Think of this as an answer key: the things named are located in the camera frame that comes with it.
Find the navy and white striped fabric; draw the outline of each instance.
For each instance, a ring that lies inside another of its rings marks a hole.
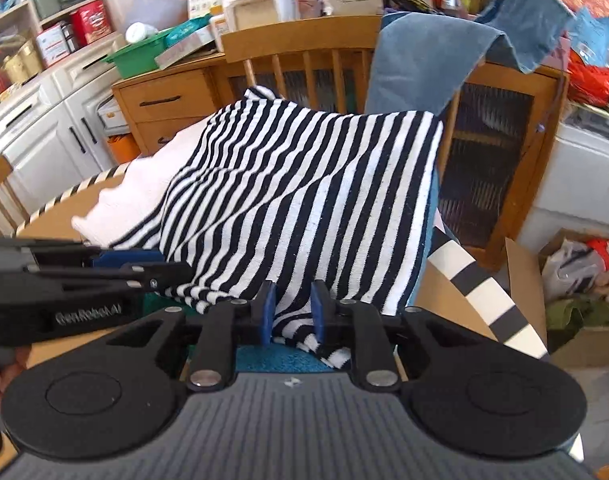
[[[511,297],[438,227],[433,229],[427,259],[454,284],[500,343],[537,359],[549,357],[542,339]]]
[[[278,289],[276,340],[340,367],[313,336],[310,286],[396,314],[420,279],[442,124],[427,112],[339,115],[269,90],[213,115],[157,208],[114,247],[159,248],[192,283],[168,294],[199,312]]]

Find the plastic bag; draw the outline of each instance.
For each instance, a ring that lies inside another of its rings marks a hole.
[[[587,244],[564,240],[543,267],[546,302],[608,283],[609,240],[596,238]]]
[[[585,64],[574,51],[569,53],[569,99],[594,106],[609,102],[609,68]]]

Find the blue gripper pad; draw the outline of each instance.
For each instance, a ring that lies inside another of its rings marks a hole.
[[[262,344],[267,346],[271,343],[271,330],[273,329],[273,317],[276,313],[276,284],[271,283],[271,289],[267,294],[267,300],[262,306],[262,325],[260,337]]]
[[[92,260],[92,267],[120,269],[124,264],[163,262],[164,256],[158,250],[133,249],[128,251],[105,251]]]
[[[323,317],[323,303],[311,284],[311,316],[313,317],[313,329],[318,343],[325,341],[325,318]]]

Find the red bag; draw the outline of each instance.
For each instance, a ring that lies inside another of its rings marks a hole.
[[[609,101],[609,68],[587,65],[574,51],[569,57],[569,99],[603,107]]]

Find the canister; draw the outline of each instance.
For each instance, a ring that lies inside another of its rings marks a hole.
[[[42,72],[42,61],[36,52],[36,48],[31,40],[20,47],[20,57],[24,63],[25,69],[29,77],[33,77]]]

